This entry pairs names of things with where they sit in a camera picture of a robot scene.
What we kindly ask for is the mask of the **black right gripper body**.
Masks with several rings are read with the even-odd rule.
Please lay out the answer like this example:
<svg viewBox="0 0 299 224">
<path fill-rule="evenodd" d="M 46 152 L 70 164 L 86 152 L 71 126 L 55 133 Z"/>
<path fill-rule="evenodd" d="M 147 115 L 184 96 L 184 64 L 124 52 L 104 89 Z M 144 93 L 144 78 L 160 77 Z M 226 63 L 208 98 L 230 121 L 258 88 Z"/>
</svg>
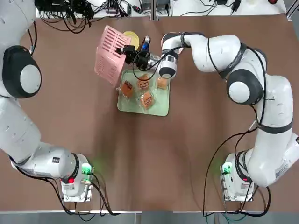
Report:
<svg viewBox="0 0 299 224">
<path fill-rule="evenodd" d="M 150 52 L 149 51 L 137 51 L 134 58 L 134 64 L 140 70 L 150 69 Z"/>
</svg>

